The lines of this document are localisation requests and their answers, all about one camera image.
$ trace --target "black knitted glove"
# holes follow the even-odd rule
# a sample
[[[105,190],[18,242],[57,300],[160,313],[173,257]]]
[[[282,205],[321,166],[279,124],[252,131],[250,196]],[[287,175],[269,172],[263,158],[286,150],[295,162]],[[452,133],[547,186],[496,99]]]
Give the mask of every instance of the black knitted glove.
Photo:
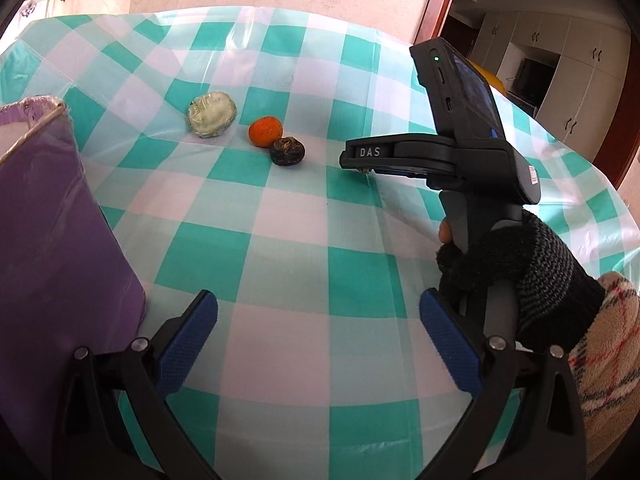
[[[487,233],[466,254],[445,244],[436,259],[442,272],[440,293],[451,304],[495,280],[513,282],[519,306],[516,339],[535,351],[557,344],[569,352],[604,300],[604,289],[569,247],[528,211],[523,211],[521,226]]]

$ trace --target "plaid sleeve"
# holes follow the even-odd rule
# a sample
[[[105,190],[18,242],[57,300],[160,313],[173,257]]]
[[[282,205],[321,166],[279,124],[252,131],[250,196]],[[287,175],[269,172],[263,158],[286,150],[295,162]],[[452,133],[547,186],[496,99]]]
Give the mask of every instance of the plaid sleeve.
[[[606,272],[598,281],[605,299],[569,356],[582,404],[590,470],[612,451],[640,410],[638,294],[617,272]]]

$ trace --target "purple box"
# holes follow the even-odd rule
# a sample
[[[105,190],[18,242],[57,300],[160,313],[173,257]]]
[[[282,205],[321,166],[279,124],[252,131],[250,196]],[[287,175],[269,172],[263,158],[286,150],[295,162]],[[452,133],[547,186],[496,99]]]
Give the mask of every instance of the purple box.
[[[123,350],[145,293],[84,177],[65,104],[0,107],[0,413],[49,475],[60,386],[75,348]]]

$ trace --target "teal and white tablecloth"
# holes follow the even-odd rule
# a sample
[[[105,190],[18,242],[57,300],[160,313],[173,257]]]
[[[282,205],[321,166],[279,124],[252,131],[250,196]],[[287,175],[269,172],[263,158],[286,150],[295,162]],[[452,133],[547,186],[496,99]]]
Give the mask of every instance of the teal and white tablecloth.
[[[184,113],[211,90],[232,96],[238,118],[202,140]],[[220,300],[186,386],[169,398],[217,472],[414,478],[468,403],[417,319],[420,293],[439,279],[443,211],[423,181],[338,166],[347,139],[434,132],[408,45],[279,9],[64,16],[33,23],[0,57],[0,104],[35,94],[70,107],[87,180],[148,292],[140,333],[201,288]],[[616,269],[637,285],[640,235],[615,190],[495,97],[542,182],[531,209],[590,274]],[[305,145],[300,165],[278,167],[248,142],[265,115]],[[122,410],[156,463],[126,400]]]

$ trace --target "blue gripper pad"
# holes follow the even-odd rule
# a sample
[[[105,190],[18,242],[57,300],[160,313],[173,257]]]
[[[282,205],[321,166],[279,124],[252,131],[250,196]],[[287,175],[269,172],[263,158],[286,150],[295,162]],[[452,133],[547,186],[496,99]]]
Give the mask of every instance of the blue gripper pad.
[[[430,291],[422,293],[418,309],[420,321],[456,386],[475,399],[482,390],[478,354]]]
[[[182,322],[158,359],[158,394],[164,397],[181,388],[217,320],[218,300],[211,292],[207,292],[195,305],[191,315]]]

